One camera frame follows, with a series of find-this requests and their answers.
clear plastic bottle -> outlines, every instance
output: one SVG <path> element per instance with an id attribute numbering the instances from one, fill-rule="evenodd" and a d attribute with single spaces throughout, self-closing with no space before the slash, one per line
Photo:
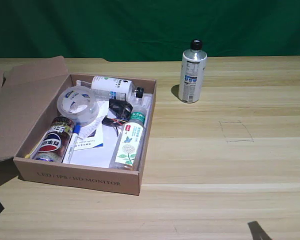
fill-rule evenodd
<path id="1" fill-rule="evenodd" d="M 141 105 L 133 107 L 130 120 L 122 126 L 109 168 L 138 170 L 142 141 L 145 135 L 146 116 L 146 108 Z"/>

white plastic bottle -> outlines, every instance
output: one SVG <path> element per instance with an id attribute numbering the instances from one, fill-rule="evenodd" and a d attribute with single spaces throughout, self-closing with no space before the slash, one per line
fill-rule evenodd
<path id="1" fill-rule="evenodd" d="M 199 100 L 201 86 L 207 63 L 207 53 L 202 51 L 202 41 L 191 41 L 190 49 L 182 54 L 179 99 L 184 103 L 195 103 Z"/>
<path id="2" fill-rule="evenodd" d="M 94 76 L 92 89 L 110 91 L 109 98 L 129 102 L 136 87 L 132 81 L 108 76 Z"/>

canned drink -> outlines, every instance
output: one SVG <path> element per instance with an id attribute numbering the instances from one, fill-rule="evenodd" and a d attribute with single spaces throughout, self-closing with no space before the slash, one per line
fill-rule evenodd
<path id="1" fill-rule="evenodd" d="M 34 159 L 62 163 L 75 123 L 67 117 L 53 119 Z"/>

bottle cap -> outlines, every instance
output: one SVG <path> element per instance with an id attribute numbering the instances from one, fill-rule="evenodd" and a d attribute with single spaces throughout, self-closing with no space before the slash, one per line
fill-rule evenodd
<path id="1" fill-rule="evenodd" d="M 135 97 L 138 99 L 142 99 L 142 97 L 144 96 L 144 90 L 145 89 L 143 87 L 137 87 Z"/>
<path id="2" fill-rule="evenodd" d="M 202 49 L 202 41 L 198 39 L 194 39 L 191 41 L 190 47 L 192 50 L 201 50 Z"/>
<path id="3" fill-rule="evenodd" d="M 80 124 L 76 124 L 76 125 L 74 126 L 73 133 L 74 133 L 74 134 L 79 134 L 79 133 L 80 133 L 80 129 L 81 129 Z"/>

green label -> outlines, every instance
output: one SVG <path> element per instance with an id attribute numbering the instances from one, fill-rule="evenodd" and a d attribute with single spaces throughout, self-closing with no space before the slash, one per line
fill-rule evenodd
<path id="1" fill-rule="evenodd" d="M 143 115 L 142 112 L 138 112 L 138 111 L 135 111 L 131 114 L 130 120 L 131 119 L 137 119 L 140 122 L 142 122 L 142 124 L 145 124 L 145 121 L 146 121 L 145 115 Z"/>

